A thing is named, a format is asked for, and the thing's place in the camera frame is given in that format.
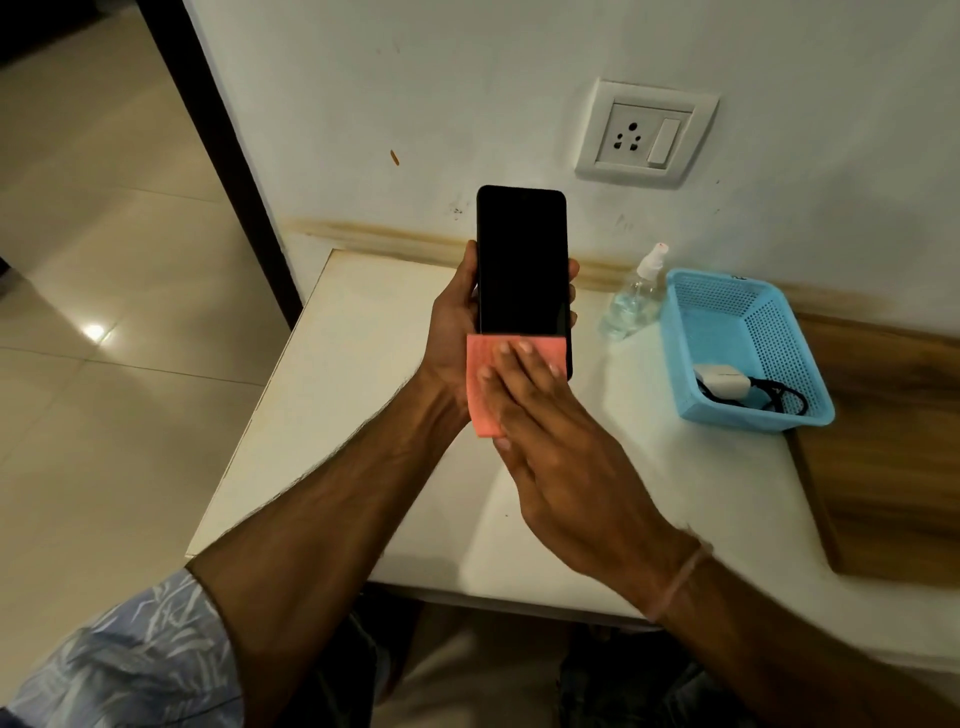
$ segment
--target wooden panel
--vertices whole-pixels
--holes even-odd
[[[837,412],[788,434],[830,565],[960,586],[960,341],[798,319]]]

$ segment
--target person's right hand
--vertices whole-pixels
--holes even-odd
[[[494,367],[480,378],[523,519],[565,564],[643,612],[699,543],[660,514],[620,444],[529,342],[502,347]]]

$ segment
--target wall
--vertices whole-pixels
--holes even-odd
[[[554,187],[577,255],[632,262],[664,240],[674,264],[960,333],[953,0],[188,5],[282,231],[463,238],[480,185]],[[682,188],[573,176],[597,77],[722,94]]]

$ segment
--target plastic basket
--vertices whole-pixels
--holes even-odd
[[[716,273],[677,268],[666,277],[660,314],[663,350],[677,411],[708,425],[779,432],[799,425],[828,425],[833,402],[790,305],[777,286]],[[753,407],[768,398],[756,388],[747,407],[708,400],[694,364],[729,364],[747,376],[773,379],[802,392],[809,403],[783,398],[784,413]]]

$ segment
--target basket perforated side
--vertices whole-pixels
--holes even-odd
[[[674,281],[680,308],[703,308],[742,317],[763,290],[745,280],[677,276]]]
[[[750,314],[744,323],[756,346],[760,364],[768,379],[781,381],[801,392],[810,404],[806,415],[815,417],[823,413],[823,401],[813,384],[804,353],[797,346],[793,332],[777,301],[762,305]],[[796,413],[800,404],[796,397],[783,398],[786,411]]]

